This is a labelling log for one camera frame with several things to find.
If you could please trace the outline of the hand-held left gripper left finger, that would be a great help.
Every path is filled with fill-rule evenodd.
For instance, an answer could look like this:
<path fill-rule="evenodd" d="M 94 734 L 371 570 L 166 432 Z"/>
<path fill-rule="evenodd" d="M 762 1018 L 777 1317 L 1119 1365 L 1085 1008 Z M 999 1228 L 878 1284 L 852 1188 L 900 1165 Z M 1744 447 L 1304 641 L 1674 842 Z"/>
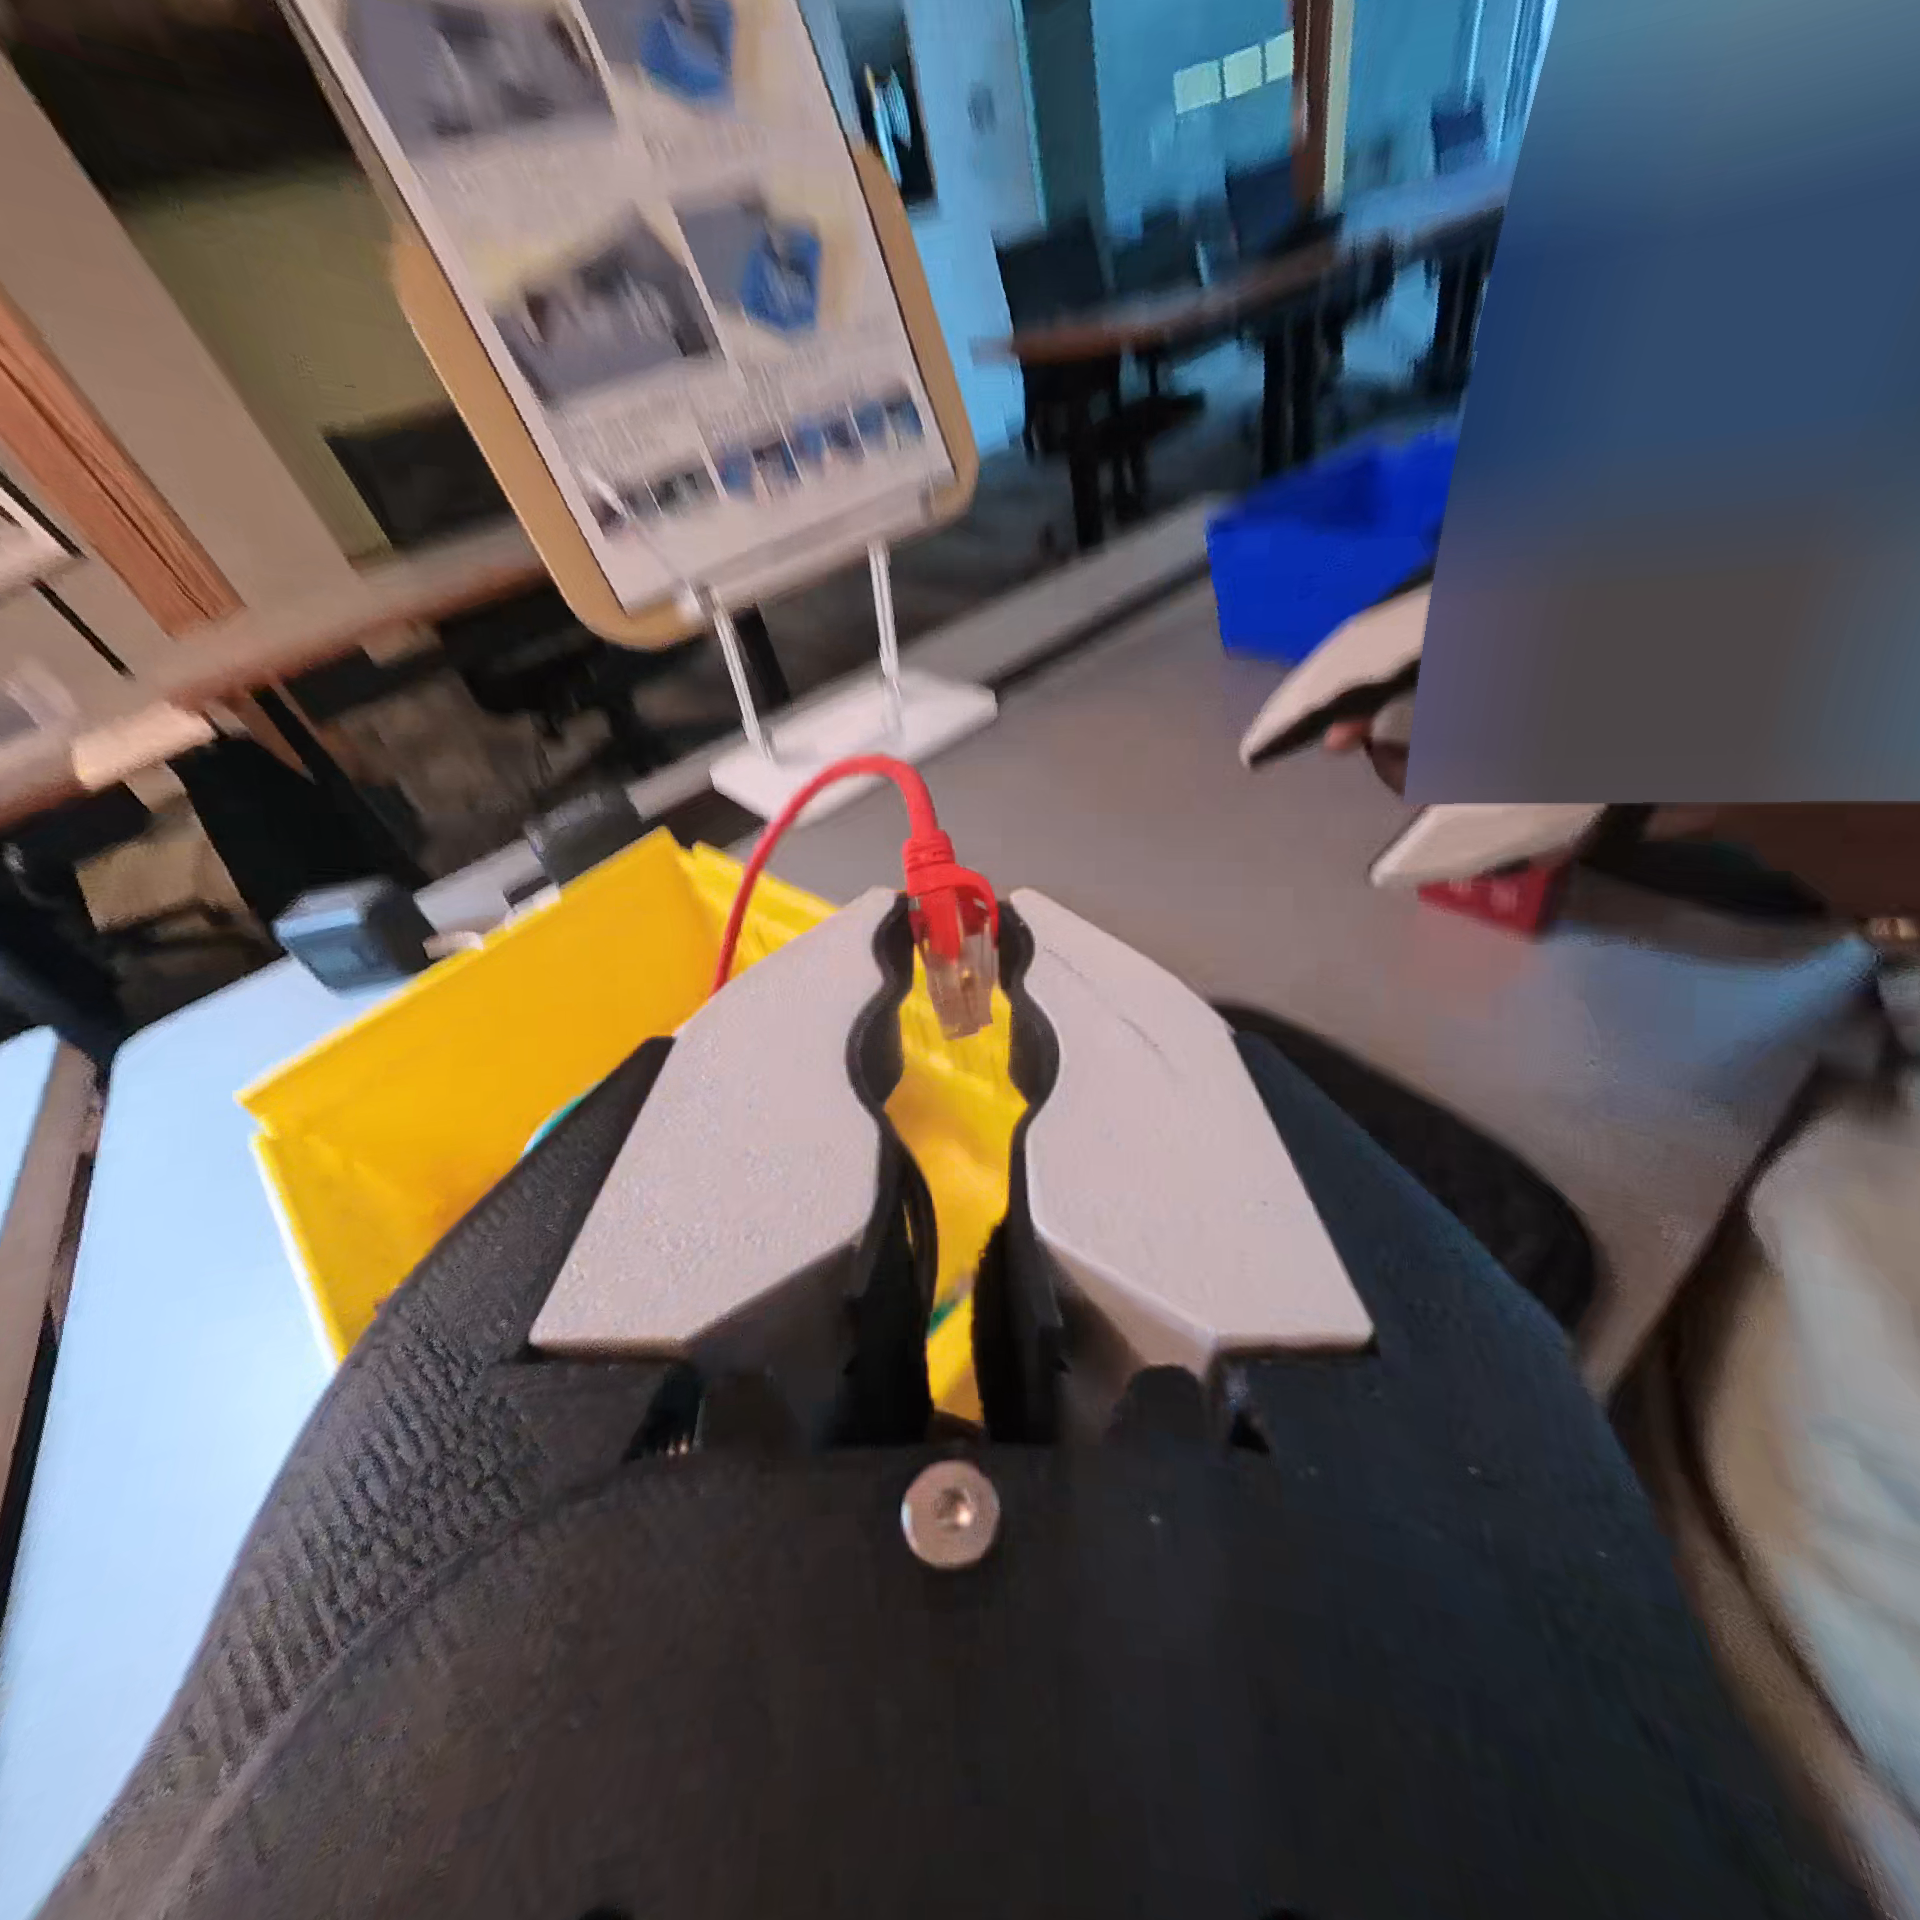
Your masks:
<path fill-rule="evenodd" d="M 941 1230 L 889 1106 L 915 983 L 870 887 L 666 1044 L 531 1327 L 544 1359 L 766 1377 L 828 1443 L 918 1443 Z"/>

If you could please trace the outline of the grey power adapter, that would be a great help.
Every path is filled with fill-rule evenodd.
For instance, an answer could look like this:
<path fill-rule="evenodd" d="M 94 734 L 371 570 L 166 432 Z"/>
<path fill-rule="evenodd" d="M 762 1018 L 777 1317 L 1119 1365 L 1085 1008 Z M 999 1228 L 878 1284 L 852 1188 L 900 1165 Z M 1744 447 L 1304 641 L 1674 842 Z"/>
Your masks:
<path fill-rule="evenodd" d="M 419 895 L 390 875 L 305 891 L 270 932 L 277 947 L 337 995 L 399 985 L 487 943 L 484 927 L 436 926 Z"/>

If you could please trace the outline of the blue plastic bin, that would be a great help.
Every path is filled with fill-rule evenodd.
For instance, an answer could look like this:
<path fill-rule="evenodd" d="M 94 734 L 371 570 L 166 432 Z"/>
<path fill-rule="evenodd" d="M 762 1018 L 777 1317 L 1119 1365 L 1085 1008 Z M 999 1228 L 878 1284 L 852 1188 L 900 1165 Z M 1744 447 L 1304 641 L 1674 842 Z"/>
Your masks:
<path fill-rule="evenodd" d="M 1349 618 L 1430 575 L 1461 430 L 1344 446 L 1207 525 L 1215 623 L 1236 657 L 1297 665 Z"/>

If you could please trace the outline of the wooden top office desk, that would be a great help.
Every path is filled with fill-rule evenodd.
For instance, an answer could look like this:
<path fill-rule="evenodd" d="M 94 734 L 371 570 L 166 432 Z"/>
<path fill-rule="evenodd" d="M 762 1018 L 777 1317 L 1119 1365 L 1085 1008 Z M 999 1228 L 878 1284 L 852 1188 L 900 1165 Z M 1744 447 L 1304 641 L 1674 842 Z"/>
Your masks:
<path fill-rule="evenodd" d="M 352 570 L 339 585 L 249 608 L 178 641 L 149 669 L 5 746 L 5 823 L 88 797 L 204 743 L 203 720 L 397 629 L 550 582 L 517 525 L 487 528 Z"/>
<path fill-rule="evenodd" d="M 1101 410 L 1109 367 L 1249 333 L 1261 345 L 1261 476 L 1275 476 L 1318 456 L 1324 339 L 1343 338 L 1403 275 L 1433 269 L 1434 330 L 1415 389 L 1433 401 L 1457 401 L 1472 375 L 1516 169 L 1514 157 L 1499 157 L 1375 190 L 1349 201 L 1329 234 L 1236 265 L 1217 281 L 1109 299 L 975 338 L 975 362 L 1045 371 L 1058 388 L 1075 545 L 1087 553 L 1104 543 L 1117 510 L 1106 506 L 1103 472 L 1132 478 L 1148 425 L 1172 405 L 1168 396 L 1140 396 Z"/>

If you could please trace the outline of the framed sign on acrylic stand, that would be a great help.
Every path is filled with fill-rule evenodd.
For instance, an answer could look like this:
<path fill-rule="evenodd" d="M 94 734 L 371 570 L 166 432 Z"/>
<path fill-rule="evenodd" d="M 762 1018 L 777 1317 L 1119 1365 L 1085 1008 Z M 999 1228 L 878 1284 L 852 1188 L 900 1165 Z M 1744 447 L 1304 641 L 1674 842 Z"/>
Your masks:
<path fill-rule="evenodd" d="M 894 548 L 978 450 L 900 190 L 804 3 L 295 1 L 412 333 L 568 609 L 714 639 L 760 817 L 997 720 L 900 664 Z"/>

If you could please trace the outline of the yellow plastic bin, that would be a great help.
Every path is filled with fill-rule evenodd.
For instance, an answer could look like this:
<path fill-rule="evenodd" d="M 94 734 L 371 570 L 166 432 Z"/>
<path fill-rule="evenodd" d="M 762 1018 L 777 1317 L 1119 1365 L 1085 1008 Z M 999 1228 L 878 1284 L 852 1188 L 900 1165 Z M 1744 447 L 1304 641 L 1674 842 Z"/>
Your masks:
<path fill-rule="evenodd" d="M 327 1369 L 553 1115 L 700 1010 L 740 873 L 654 830 L 238 1093 Z M 887 1113 L 939 1234 L 929 1383 L 975 1421 L 973 1285 L 1024 1113 L 1010 1011 L 997 995 L 989 1028 L 946 1037 L 917 968 L 899 1019 Z"/>

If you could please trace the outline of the person's right forearm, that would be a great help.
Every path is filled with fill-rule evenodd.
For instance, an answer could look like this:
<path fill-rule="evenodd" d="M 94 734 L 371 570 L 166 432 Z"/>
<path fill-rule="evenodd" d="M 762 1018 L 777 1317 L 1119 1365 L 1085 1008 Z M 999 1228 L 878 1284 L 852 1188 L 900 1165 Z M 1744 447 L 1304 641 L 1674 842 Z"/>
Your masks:
<path fill-rule="evenodd" d="M 1916 802 L 1659 806 L 1647 830 L 1744 849 L 1846 922 L 1918 917 Z"/>

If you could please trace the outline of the black woven mat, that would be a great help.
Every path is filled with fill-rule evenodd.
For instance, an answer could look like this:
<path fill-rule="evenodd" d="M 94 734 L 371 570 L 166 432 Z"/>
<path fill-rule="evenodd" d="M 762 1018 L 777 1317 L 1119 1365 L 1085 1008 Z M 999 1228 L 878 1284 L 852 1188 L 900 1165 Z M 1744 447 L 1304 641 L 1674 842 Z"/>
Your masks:
<path fill-rule="evenodd" d="M 1442 1203 L 1565 1331 L 1593 1303 L 1598 1258 L 1572 1202 L 1505 1142 L 1322 1033 L 1268 1010 L 1215 1000 L 1243 1037 L 1287 1057 Z"/>

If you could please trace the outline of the red adapter box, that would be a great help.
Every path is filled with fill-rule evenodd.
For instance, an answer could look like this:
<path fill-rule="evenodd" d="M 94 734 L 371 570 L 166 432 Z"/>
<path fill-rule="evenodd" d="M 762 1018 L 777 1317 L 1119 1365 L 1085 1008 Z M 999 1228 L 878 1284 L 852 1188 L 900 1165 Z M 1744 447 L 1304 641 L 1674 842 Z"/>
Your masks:
<path fill-rule="evenodd" d="M 1558 923 L 1572 857 L 1535 860 L 1416 889 L 1424 905 L 1535 941 Z"/>

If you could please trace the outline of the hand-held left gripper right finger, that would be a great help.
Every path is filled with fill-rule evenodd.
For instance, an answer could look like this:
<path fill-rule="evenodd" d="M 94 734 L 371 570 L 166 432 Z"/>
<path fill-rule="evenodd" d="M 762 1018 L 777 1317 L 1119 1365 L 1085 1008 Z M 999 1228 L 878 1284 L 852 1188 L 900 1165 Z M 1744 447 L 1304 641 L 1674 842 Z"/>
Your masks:
<path fill-rule="evenodd" d="M 1139 1375 L 1358 1356 L 1377 1322 L 1231 1022 L 1052 895 L 1001 909 L 1023 1112 L 976 1275 L 986 1431 L 1058 1443 Z"/>

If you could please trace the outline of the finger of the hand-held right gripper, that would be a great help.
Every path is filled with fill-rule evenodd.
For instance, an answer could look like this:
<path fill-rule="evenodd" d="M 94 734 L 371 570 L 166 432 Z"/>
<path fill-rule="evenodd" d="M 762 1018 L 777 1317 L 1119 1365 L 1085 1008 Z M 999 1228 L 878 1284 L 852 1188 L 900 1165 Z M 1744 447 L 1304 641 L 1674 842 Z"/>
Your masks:
<path fill-rule="evenodd" d="M 1337 625 L 1266 697 L 1239 741 L 1252 770 L 1372 724 L 1421 680 L 1430 585 L 1405 587 Z"/>
<path fill-rule="evenodd" d="M 1368 868 L 1378 889 L 1421 889 L 1554 861 L 1577 851 L 1605 804 L 1430 804 Z"/>

